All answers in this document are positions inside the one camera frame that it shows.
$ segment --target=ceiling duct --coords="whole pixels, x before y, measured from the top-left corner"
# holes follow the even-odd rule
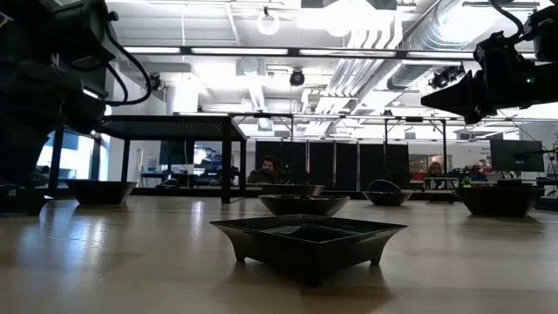
[[[464,7],[465,0],[440,0],[422,23],[401,43],[406,50],[461,50],[492,26],[500,15],[492,8]],[[361,92],[361,102],[381,108],[432,70],[431,65],[385,61]]]
[[[302,9],[322,9],[337,0],[301,0]],[[376,10],[396,10],[397,0],[366,0]]]
[[[254,111],[265,111],[265,98],[260,76],[265,76],[265,64],[255,57],[244,57],[236,63],[236,75],[249,78],[248,91],[254,105]]]
[[[365,0],[348,4],[359,12],[364,20],[374,23],[357,24],[350,36],[348,48],[393,49],[403,37],[402,18],[394,10],[376,10]],[[335,96],[352,97],[367,83],[371,74],[381,65],[381,60],[341,59],[326,93]]]

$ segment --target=light fixture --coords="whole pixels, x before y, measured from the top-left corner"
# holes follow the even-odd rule
[[[227,117],[228,113],[179,113],[187,117]]]
[[[339,119],[341,118],[340,115],[338,114],[295,114],[293,115],[294,118],[300,118],[300,119],[311,119],[311,118],[316,118],[316,119]]]
[[[249,136],[251,140],[282,140],[287,139],[281,136]]]
[[[289,54],[288,49],[283,48],[212,48],[212,47],[196,47],[192,48],[193,54],[200,55],[260,55],[260,56],[286,56]]]
[[[367,50],[357,50],[357,49],[301,49],[301,56],[308,57],[354,57],[354,58],[393,58],[395,57],[395,51],[367,51]]]
[[[124,47],[130,53],[180,54],[179,47]]]
[[[263,19],[266,17],[271,17],[273,19],[271,25],[269,26],[265,26],[263,24]],[[268,7],[266,6],[264,7],[264,12],[262,12],[258,19],[255,21],[255,25],[257,26],[261,34],[271,36],[275,35],[279,31],[281,22],[279,21],[279,16],[277,16],[275,13],[268,12]]]
[[[443,60],[402,60],[404,65],[441,65],[441,66],[460,66],[461,61],[443,61]]]
[[[409,51],[406,56],[423,60],[474,60],[472,51]]]
[[[537,57],[532,52],[521,53],[521,56],[523,56],[526,60],[536,60],[537,59]]]
[[[93,97],[93,98],[95,98],[95,99],[99,99],[98,94],[96,94],[96,93],[94,93],[94,92],[90,92],[90,91],[88,91],[88,90],[86,90],[86,89],[84,89],[84,94],[87,95],[87,96],[91,96],[91,97]]]

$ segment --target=exposed pipe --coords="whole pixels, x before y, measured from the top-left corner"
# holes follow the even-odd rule
[[[357,39],[357,31],[353,30],[350,33],[349,43],[347,44],[347,48],[353,48],[355,41]],[[341,59],[339,63],[337,63],[337,68],[333,73],[333,77],[330,80],[330,83],[325,88],[325,93],[328,95],[332,94],[332,90],[338,85],[339,80],[347,73],[347,67],[350,65],[349,59]]]
[[[379,41],[376,43],[375,48],[395,48],[401,38],[403,36],[403,24],[401,21],[401,16],[399,14],[395,14],[393,21],[389,24],[390,28],[389,33],[382,31],[382,36],[380,37]],[[354,96],[360,91],[361,88],[367,83],[369,77],[374,73],[378,67],[382,64],[382,60],[366,60],[366,65],[363,69],[363,74],[360,76],[359,80],[357,80],[356,84],[353,86],[352,89],[348,92],[350,96]]]
[[[363,47],[363,45],[368,41],[368,37],[367,34],[369,32],[367,30],[358,30],[357,31],[357,44],[354,48],[360,49],[360,48],[365,48]],[[350,84],[350,82],[352,82],[352,80],[354,79],[354,76],[357,75],[357,73],[360,71],[360,68],[362,66],[362,63],[364,62],[364,60],[362,59],[351,59],[350,60],[350,66],[348,68],[348,71],[345,73],[343,79],[341,80],[341,82],[339,82],[339,84],[336,86],[336,88],[334,90],[332,90],[332,93],[335,94],[336,96],[343,96],[343,89]]]
[[[400,45],[401,49],[413,50],[461,50],[481,35],[500,16],[489,9],[463,7],[464,0],[440,0],[418,24],[415,31]],[[468,17],[475,16],[475,23]],[[405,65],[401,61],[385,61],[374,73],[361,92],[361,103],[373,104],[374,108],[385,106],[399,94],[381,94],[373,90],[404,90],[432,70],[431,65]]]

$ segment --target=silver ductwork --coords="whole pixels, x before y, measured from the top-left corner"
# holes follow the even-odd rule
[[[465,0],[441,0],[399,46],[404,50],[461,50],[492,26],[500,16],[490,8],[464,7]],[[361,102],[377,109],[432,70],[431,65],[385,61],[360,93]]]

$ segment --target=fluorescent light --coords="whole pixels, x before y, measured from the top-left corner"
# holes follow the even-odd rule
[[[281,136],[249,136],[251,140],[282,140],[287,139],[286,137]]]
[[[440,61],[440,60],[403,60],[404,65],[442,65],[442,66],[460,66],[460,61]]]
[[[295,114],[293,117],[307,119],[307,118],[317,118],[317,119],[339,119],[341,118],[338,114]]]
[[[96,93],[94,93],[94,92],[89,92],[89,91],[87,91],[86,89],[84,89],[84,94],[87,95],[87,96],[93,97],[93,98],[95,98],[95,99],[99,99],[98,94],[96,94]]]
[[[474,60],[472,51],[409,51],[406,56],[418,59]]]
[[[179,47],[124,47],[130,53],[180,53]]]
[[[332,49],[301,49],[301,56],[312,56],[312,57],[356,57],[356,58],[393,58],[395,57],[395,51],[367,51],[367,50],[357,50],[357,49],[342,49],[342,50],[332,50]]]
[[[286,56],[289,54],[288,49],[280,48],[210,48],[198,47],[192,48],[193,54],[206,55],[268,55],[268,56]]]
[[[523,56],[526,60],[536,60],[537,59],[537,57],[532,52],[521,53],[521,56]]]
[[[227,117],[228,113],[179,113],[179,115],[188,117]]]

